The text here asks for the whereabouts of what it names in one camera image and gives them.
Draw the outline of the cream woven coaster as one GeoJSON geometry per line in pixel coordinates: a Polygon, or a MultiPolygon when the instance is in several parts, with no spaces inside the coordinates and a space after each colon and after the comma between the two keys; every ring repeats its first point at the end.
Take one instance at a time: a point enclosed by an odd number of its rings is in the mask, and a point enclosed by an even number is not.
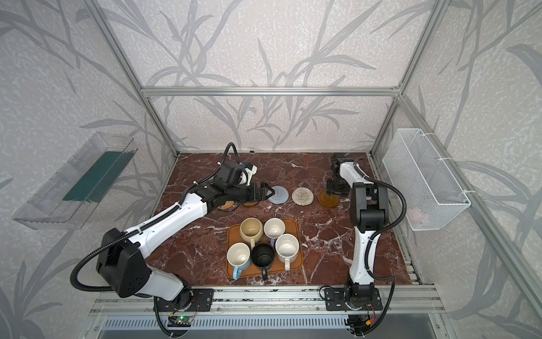
{"type": "Polygon", "coordinates": [[[299,206],[308,206],[313,203],[313,192],[306,187],[299,187],[292,192],[292,200],[299,206]]]}

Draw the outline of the purple ceramic mug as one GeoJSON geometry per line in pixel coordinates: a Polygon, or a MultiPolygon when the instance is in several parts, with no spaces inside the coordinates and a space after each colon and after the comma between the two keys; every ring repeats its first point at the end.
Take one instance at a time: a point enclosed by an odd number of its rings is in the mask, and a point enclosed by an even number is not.
{"type": "Polygon", "coordinates": [[[277,239],[285,234],[286,225],[280,218],[271,218],[265,222],[263,230],[269,244],[274,247],[277,239]]]}

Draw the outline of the white speckled mug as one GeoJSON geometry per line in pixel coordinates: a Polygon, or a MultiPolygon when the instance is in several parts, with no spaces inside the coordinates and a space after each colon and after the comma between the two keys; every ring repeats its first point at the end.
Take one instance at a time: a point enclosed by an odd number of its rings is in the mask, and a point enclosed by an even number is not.
{"type": "Polygon", "coordinates": [[[285,271],[290,271],[299,255],[299,240],[293,234],[283,234],[276,240],[275,250],[279,260],[285,265],[285,271]]]}

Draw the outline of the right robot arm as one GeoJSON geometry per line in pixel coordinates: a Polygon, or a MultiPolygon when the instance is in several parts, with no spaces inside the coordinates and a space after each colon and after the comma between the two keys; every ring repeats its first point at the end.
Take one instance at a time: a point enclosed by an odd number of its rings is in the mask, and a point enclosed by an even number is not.
{"type": "Polygon", "coordinates": [[[348,196],[349,218],[354,228],[354,258],[349,269],[349,281],[353,285],[370,285],[375,281],[395,283],[395,277],[377,276],[374,273],[375,252],[382,233],[399,225],[407,213],[405,195],[395,186],[371,178],[360,167],[357,159],[334,154],[330,160],[332,176],[326,182],[329,195],[348,196]],[[389,192],[401,203],[402,210],[392,222],[389,221],[389,192]]]}

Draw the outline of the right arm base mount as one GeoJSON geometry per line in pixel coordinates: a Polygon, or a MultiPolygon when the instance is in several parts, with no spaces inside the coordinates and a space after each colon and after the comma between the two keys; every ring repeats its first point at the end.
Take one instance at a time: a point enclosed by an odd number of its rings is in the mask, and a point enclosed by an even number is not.
{"type": "Polygon", "coordinates": [[[384,309],[380,292],[373,285],[346,286],[322,290],[325,308],[331,312],[349,311],[382,311],[384,309]]]}

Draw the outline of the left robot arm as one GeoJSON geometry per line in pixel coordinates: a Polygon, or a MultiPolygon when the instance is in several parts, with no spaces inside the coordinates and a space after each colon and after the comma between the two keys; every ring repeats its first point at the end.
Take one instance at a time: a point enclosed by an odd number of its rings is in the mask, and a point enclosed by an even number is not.
{"type": "Polygon", "coordinates": [[[190,287],[181,278],[153,268],[145,260],[170,237],[228,201],[244,204],[272,197],[275,190],[271,186],[252,181],[257,170],[250,162],[224,160],[211,176],[194,182],[180,201],[161,213],[123,232],[111,229],[101,246],[74,266],[71,285],[83,292],[115,292],[121,298],[145,295],[168,302],[189,298],[190,287]],[[78,279],[92,259],[97,261],[96,271],[105,286],[86,285],[78,279]]]}

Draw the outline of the beige ceramic mug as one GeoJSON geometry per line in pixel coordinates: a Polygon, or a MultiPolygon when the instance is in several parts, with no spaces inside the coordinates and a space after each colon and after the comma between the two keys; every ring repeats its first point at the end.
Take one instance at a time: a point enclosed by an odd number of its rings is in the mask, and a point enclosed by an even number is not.
{"type": "Polygon", "coordinates": [[[257,218],[245,219],[239,227],[241,239],[253,249],[263,237],[263,224],[257,218]]]}

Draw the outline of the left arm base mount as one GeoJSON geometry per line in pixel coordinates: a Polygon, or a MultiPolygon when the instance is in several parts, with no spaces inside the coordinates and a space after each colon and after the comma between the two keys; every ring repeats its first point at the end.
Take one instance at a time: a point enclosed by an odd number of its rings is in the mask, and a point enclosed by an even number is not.
{"type": "Polygon", "coordinates": [[[209,312],[213,304],[214,289],[195,288],[181,291],[173,301],[158,298],[153,307],[158,312],[209,312]]]}

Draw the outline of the woven straw coaster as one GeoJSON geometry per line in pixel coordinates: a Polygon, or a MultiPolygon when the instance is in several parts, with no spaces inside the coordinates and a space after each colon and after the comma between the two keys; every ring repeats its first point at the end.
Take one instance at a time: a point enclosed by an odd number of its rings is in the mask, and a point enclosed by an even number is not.
{"type": "Polygon", "coordinates": [[[228,210],[228,209],[232,208],[234,205],[235,205],[235,203],[233,201],[227,201],[224,205],[220,206],[219,209],[220,210],[228,210]]]}

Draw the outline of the light blue mug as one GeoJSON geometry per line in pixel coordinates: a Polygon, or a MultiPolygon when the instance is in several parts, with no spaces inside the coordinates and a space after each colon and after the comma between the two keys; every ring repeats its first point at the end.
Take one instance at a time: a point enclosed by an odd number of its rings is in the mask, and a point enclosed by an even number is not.
{"type": "Polygon", "coordinates": [[[251,265],[251,249],[245,243],[235,243],[227,251],[227,261],[234,269],[232,278],[237,280],[251,265]]]}

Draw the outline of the grey woven coaster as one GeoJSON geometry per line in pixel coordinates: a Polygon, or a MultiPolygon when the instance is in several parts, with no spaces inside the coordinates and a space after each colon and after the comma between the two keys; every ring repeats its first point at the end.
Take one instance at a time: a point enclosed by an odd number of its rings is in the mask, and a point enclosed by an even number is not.
{"type": "Polygon", "coordinates": [[[289,192],[286,188],[283,186],[273,186],[272,190],[274,191],[274,194],[268,199],[269,202],[275,204],[275,205],[281,205],[288,201],[289,198],[289,192]]]}

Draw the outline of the orange serving tray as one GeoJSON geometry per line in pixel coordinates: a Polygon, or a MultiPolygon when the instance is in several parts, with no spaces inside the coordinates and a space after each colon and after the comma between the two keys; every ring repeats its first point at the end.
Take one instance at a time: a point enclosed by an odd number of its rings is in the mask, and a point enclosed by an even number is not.
{"type": "Polygon", "coordinates": [[[230,227],[227,234],[227,276],[234,281],[259,275],[290,272],[303,264],[298,225],[292,219],[255,218],[230,227]]]}

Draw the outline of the black ceramic mug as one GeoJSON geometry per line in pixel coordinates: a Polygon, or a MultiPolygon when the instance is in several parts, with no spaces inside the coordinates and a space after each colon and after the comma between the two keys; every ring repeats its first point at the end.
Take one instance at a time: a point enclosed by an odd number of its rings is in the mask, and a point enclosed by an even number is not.
{"type": "Polygon", "coordinates": [[[275,261],[275,250],[273,246],[267,243],[255,245],[251,252],[251,261],[261,272],[262,279],[268,280],[268,271],[272,268],[275,261]]]}

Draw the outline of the aluminium front rail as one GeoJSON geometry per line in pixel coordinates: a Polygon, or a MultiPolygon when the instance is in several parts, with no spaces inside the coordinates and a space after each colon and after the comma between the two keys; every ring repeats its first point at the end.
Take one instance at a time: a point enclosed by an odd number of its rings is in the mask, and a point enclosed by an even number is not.
{"type": "MultiPolygon", "coordinates": [[[[276,314],[354,314],[367,305],[347,306],[342,292],[318,286],[225,286],[213,287],[213,295],[200,297],[187,312],[198,315],[276,315],[276,314]]],[[[121,299],[113,292],[98,295],[90,316],[153,314],[153,301],[130,297],[121,299]]],[[[445,308],[433,285],[399,285],[388,309],[390,314],[442,314],[445,308]]]]}

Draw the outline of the clear plastic wall bin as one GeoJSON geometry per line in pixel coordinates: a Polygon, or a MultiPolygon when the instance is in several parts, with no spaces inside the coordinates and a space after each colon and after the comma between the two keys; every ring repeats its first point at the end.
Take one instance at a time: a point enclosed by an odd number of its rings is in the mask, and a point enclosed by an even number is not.
{"type": "Polygon", "coordinates": [[[14,215],[34,230],[79,230],[138,151],[131,136],[97,132],[14,215]]]}

